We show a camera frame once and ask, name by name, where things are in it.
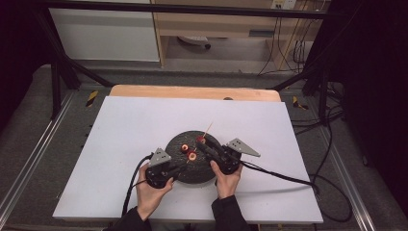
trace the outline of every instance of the metal bracket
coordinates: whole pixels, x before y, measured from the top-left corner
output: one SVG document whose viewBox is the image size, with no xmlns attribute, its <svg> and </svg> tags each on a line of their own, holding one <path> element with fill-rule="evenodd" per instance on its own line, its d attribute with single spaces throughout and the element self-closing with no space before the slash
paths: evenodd
<svg viewBox="0 0 408 231">
<path fill-rule="evenodd" d="M 256 157 L 260 157 L 261 154 L 259 154 L 257 151 L 255 151 L 254 149 L 252 149 L 250 146 L 248 146 L 246 143 L 244 143 L 243 141 L 241 141 L 238 138 L 235 138 L 231 141 L 229 141 L 227 143 L 227 146 L 244 154 L 248 154 L 251 156 L 256 156 Z"/>
<path fill-rule="evenodd" d="M 171 161 L 171 156 L 159 147 L 150 159 L 149 166 L 154 167 L 169 161 Z"/>
</svg>

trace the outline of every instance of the person's right hand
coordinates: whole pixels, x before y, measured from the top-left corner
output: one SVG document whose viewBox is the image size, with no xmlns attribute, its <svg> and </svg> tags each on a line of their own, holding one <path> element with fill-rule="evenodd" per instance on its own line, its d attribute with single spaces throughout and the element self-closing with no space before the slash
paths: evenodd
<svg viewBox="0 0 408 231">
<path fill-rule="evenodd" d="M 223 199 L 235 194 L 235 189 L 241 179 L 242 165 L 230 175 L 224 175 L 215 161 L 211 161 L 210 165 L 217 177 L 218 198 Z"/>
</svg>

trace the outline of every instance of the hand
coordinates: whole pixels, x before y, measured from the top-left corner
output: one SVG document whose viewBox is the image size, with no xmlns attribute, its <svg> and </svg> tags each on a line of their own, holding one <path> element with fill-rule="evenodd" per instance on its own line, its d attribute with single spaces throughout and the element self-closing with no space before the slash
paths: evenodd
<svg viewBox="0 0 408 231">
<path fill-rule="evenodd" d="M 224 175 L 215 161 L 211 161 L 210 165 L 217 177 L 218 198 L 223 199 L 235 194 L 235 189 L 241 179 L 242 165 L 230 175 Z"/>
<path fill-rule="evenodd" d="M 139 170 L 138 182 L 146 179 L 147 164 L 142 166 Z M 162 189 L 155 189 L 145 183 L 136 185 L 136 192 L 138 194 L 138 213 L 142 220 L 147 220 L 150 215 L 159 207 L 163 196 L 171 191 L 173 187 L 173 178 L 168 179 L 166 186 Z"/>
</svg>

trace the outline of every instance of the aluminum rail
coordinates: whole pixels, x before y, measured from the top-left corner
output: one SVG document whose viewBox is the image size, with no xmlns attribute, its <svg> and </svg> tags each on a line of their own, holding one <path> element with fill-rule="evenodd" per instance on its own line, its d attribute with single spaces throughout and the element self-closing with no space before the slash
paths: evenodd
<svg viewBox="0 0 408 231">
<path fill-rule="evenodd" d="M 307 98 L 308 105 L 312 109 L 312 113 L 315 117 L 318 117 L 318 106 L 314 99 Z M 320 132 L 324 138 L 326 147 L 329 145 L 330 135 L 326 127 L 320 126 Z M 344 192 L 348 195 L 350 199 L 351 206 L 353 207 L 354 216 L 357 220 L 357 223 L 360 226 L 362 231 L 375 231 L 375 225 L 372 222 L 369 211 L 364 205 L 364 201 L 359 194 L 354 181 L 351 178 L 351 175 L 348 173 L 347 167 L 342 160 L 341 154 L 336 147 L 336 144 L 332 142 L 332 147 L 330 150 L 330 158 L 333 164 L 334 169 L 337 172 L 337 175 L 340 179 L 340 182 L 343 186 Z"/>
<path fill-rule="evenodd" d="M 218 15 L 240 15 L 260 17 L 309 18 L 309 19 L 347 19 L 343 13 L 304 12 L 274 9 L 210 7 L 168 4 L 113 3 L 66 0 L 38 0 L 38 6 L 54 9 L 115 11 L 115 12 L 148 12 L 148 13 L 196 13 Z"/>
<path fill-rule="evenodd" d="M 2 230 L 2 228 L 6 224 L 6 221 L 9 218 L 9 215 L 12 213 L 12 210 L 17 203 L 18 198 L 23 194 L 23 191 L 30 181 L 30 178 L 33 175 L 39 161 L 41 160 L 42 155 L 46 151 L 48 144 L 51 142 L 54 134 L 57 132 L 57 129 L 63 121 L 75 93 L 75 91 L 72 91 L 66 95 L 62 103 L 62 109 L 60 113 L 54 120 L 51 120 L 49 122 L 47 128 L 39 139 L 26 164 L 18 174 L 13 185 L 7 192 L 7 195 L 0 203 L 0 230 Z"/>
</svg>

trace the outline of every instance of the white board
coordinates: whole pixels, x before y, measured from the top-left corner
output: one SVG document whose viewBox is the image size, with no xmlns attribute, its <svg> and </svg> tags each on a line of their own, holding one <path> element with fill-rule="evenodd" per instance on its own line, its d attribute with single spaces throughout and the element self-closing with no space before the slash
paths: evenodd
<svg viewBox="0 0 408 231">
<path fill-rule="evenodd" d="M 120 218 L 132 174 L 157 147 L 180 133 L 205 131 L 226 144 L 239 138 L 261 154 L 242 160 L 308 180 L 284 103 L 108 96 L 54 212 L 66 220 Z M 251 223 L 322 222 L 313 190 L 244 168 L 236 191 Z M 176 182 L 151 219 L 214 220 L 214 180 L 200 186 Z M 132 192 L 129 208 L 136 206 Z"/>
</svg>

